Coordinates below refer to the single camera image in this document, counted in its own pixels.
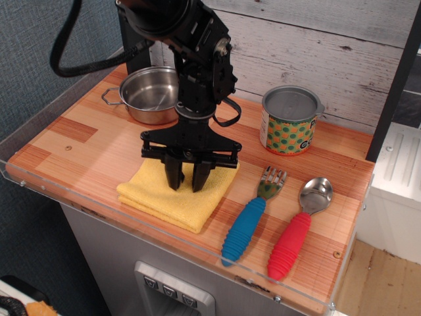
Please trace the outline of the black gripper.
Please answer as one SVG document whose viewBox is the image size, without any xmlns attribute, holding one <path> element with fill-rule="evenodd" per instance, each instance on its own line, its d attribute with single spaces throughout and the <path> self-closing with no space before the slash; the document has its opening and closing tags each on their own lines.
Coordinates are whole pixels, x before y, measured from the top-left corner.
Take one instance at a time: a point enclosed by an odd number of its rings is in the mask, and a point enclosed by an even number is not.
<svg viewBox="0 0 421 316">
<path fill-rule="evenodd" d="M 241 109 L 238 105 L 234 109 L 237 117 L 220 122 L 216 119 L 216 105 L 194 112 L 177 103 L 178 121 L 175 125 L 141 133 L 142 157 L 164 163 L 168 185 L 173 190 L 178 190 L 184 181 L 183 163 L 194 164 L 192 189 L 193 192 L 202 190 L 213 168 L 237 167 L 241 144 L 217 134 L 210 126 L 211 120 L 222 127 L 237 122 Z"/>
</svg>

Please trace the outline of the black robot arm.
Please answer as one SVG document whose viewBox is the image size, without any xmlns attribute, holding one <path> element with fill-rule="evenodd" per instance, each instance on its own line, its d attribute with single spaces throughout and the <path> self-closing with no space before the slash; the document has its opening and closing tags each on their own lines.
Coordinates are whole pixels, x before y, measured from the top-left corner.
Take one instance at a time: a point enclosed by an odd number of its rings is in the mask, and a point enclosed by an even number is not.
<svg viewBox="0 0 421 316">
<path fill-rule="evenodd" d="M 131 28 L 144 38 L 141 47 L 166 44 L 174 54 L 178 75 L 178 122 L 169 128 L 142 132 L 142 155 L 165 165 L 168 185 L 177 190 L 184 180 L 182 165 L 193 164 L 192 190 L 203 188 L 211 170 L 236 168 L 241 144 L 209 126 L 222 102 L 237 113 L 229 98 L 237 78 L 230 62 L 228 28 L 202 1 L 118 1 Z"/>
</svg>

